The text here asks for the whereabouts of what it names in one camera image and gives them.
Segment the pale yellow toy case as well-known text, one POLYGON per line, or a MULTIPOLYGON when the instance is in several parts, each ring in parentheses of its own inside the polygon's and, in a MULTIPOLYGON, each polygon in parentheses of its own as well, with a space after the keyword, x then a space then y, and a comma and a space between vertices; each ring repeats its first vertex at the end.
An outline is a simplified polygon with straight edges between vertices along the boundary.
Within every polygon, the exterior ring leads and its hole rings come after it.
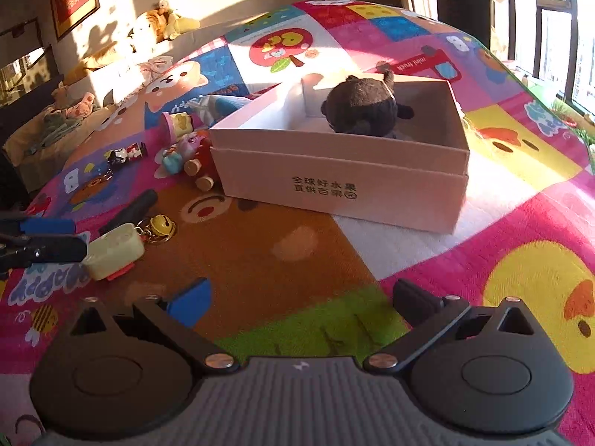
POLYGON ((135 225, 123 223, 88 244, 83 265, 91 279, 111 281, 131 270, 144 252, 135 225))

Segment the yellow bell keychain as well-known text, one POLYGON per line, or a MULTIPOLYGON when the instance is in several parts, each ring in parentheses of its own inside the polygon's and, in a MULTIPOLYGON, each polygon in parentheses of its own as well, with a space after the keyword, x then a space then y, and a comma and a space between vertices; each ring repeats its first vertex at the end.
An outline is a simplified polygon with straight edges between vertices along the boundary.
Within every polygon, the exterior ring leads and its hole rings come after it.
POLYGON ((168 242, 176 234, 177 224, 165 214, 157 214, 145 217, 135 230, 145 243, 158 245, 168 242))

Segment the pink pig figurine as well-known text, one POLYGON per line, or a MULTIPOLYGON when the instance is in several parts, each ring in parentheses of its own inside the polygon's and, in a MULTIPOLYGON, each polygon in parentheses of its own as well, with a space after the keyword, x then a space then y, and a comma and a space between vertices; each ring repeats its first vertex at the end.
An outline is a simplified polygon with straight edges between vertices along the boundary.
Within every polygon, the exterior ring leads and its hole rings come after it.
POLYGON ((163 148, 155 155, 155 162, 158 164, 154 177, 166 178, 181 172, 184 164, 194 157, 198 152, 200 144, 209 137, 205 130, 194 131, 180 138, 177 143, 170 147, 163 148))

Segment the black cylindrical stick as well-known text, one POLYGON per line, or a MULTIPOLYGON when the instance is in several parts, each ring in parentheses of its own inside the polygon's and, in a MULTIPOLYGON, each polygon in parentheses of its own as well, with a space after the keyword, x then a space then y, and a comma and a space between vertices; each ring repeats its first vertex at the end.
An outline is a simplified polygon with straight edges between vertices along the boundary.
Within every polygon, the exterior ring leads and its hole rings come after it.
POLYGON ((139 196, 136 196, 131 203, 123 207, 112 220, 109 220, 103 227, 100 227, 99 234, 107 234, 110 230, 120 227, 121 224, 140 223, 146 216, 146 213, 157 203, 157 199, 157 192, 154 189, 146 189, 139 196))

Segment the small black white figurine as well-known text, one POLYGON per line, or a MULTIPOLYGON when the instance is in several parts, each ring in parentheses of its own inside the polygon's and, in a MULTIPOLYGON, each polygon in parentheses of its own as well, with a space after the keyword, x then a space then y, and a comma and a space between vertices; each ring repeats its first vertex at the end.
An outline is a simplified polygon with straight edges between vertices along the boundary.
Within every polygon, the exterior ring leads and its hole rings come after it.
POLYGON ((126 147, 111 150, 108 154, 107 162, 111 169, 118 169, 147 155, 146 145, 143 142, 135 142, 126 147))

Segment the colourful cartoon play mat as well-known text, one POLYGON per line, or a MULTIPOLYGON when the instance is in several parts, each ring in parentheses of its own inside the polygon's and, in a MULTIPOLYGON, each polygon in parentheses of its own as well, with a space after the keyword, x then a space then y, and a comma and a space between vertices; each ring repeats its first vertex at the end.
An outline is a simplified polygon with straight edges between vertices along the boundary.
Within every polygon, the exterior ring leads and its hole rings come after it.
POLYGON ((306 0, 262 15, 188 54, 151 84, 106 109, 93 132, 33 199, 30 213, 74 220, 86 237, 142 191, 176 220, 112 282, 78 265, 15 271, 1 285, 1 435, 39 433, 26 386, 75 302, 98 294, 126 305, 144 292, 212 282, 198 330, 240 355, 370 351, 403 322, 390 283, 492 305, 516 295, 544 325, 575 380, 562 433, 594 441, 594 175, 582 139, 479 41, 401 8, 306 0), (200 192, 186 175, 155 178, 159 117, 191 99, 257 99, 311 71, 377 71, 450 83, 469 147, 468 183, 455 230, 438 234, 331 213, 200 192), (111 150, 148 155, 111 169, 111 150))

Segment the pink yellow toy cup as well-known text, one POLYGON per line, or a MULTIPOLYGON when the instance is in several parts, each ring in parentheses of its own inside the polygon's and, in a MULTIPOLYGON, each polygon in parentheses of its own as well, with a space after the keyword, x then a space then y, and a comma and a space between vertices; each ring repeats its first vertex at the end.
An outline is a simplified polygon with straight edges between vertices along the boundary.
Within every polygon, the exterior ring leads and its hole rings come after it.
POLYGON ((194 113, 163 112, 159 118, 160 130, 163 131, 163 139, 167 144, 174 144, 181 138, 198 130, 202 126, 201 119, 194 113))

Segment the pink cardboard box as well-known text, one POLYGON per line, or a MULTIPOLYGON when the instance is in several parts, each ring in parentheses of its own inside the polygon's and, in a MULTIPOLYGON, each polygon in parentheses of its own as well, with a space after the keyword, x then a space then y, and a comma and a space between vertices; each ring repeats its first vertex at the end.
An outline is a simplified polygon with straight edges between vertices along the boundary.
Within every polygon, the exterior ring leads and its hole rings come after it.
POLYGON ((216 124, 211 149, 225 193, 438 234, 455 230, 469 147, 449 82, 397 75, 415 116, 398 138, 334 132, 321 112, 342 75, 277 85, 216 124))

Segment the pink crumpled cloth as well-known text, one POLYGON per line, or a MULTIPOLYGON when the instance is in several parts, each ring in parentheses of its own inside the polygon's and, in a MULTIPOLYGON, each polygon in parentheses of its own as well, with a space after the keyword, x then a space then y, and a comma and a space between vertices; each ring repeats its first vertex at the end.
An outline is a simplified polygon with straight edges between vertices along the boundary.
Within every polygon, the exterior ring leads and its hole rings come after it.
POLYGON ((138 66, 140 75, 142 75, 142 84, 149 85, 172 65, 173 57, 168 54, 158 55, 154 58, 149 58, 146 62, 142 62, 138 66))

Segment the blue white toy airplane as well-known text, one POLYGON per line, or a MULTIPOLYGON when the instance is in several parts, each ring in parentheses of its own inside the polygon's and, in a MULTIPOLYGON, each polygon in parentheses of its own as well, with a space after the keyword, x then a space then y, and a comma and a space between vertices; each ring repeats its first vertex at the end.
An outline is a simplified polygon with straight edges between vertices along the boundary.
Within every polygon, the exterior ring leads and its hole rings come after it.
POLYGON ((189 102, 192 114, 199 119, 202 128, 211 128, 221 120, 251 102, 245 97, 206 95, 189 102))

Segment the dark brown plush toy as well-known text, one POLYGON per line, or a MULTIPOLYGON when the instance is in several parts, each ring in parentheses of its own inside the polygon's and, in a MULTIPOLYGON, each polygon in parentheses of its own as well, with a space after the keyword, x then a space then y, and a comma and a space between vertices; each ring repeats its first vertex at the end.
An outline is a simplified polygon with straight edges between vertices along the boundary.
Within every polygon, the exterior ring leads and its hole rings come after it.
POLYGON ((415 111, 398 104, 394 95, 394 73, 384 71, 381 80, 349 75, 322 102, 321 113, 330 128, 340 134, 386 137, 399 120, 410 120, 415 111))

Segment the tiger plush toy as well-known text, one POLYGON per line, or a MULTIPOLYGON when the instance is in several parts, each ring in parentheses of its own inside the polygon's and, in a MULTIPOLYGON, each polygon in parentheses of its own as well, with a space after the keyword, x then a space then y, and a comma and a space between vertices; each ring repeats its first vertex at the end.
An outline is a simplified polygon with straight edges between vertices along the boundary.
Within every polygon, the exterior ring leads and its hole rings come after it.
POLYGON ((142 13, 128 33, 128 39, 136 52, 154 51, 154 47, 164 40, 167 20, 157 10, 142 13))

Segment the yellow plush toy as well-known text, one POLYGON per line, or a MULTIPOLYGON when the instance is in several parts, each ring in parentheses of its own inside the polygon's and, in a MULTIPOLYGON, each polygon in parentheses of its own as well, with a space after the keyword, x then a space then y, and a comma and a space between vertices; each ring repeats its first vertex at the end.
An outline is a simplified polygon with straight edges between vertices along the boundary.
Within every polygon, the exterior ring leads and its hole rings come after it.
POLYGON ((198 30, 201 27, 201 22, 199 20, 179 16, 170 7, 168 0, 158 0, 156 9, 165 20, 163 38, 167 41, 173 41, 178 36, 198 30))

